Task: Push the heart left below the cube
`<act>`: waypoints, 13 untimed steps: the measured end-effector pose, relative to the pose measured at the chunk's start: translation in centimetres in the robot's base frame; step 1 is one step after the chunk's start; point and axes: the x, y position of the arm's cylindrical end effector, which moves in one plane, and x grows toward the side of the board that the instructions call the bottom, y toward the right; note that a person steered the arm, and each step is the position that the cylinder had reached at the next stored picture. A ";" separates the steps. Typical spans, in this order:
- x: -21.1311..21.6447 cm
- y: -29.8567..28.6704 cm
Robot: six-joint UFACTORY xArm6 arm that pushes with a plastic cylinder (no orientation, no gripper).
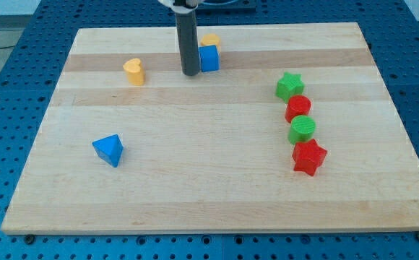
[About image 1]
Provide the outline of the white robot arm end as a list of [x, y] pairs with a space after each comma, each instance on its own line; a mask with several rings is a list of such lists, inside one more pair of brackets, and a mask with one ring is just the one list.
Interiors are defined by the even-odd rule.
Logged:
[[177, 14], [188, 14], [195, 11], [204, 0], [158, 0], [158, 2]]

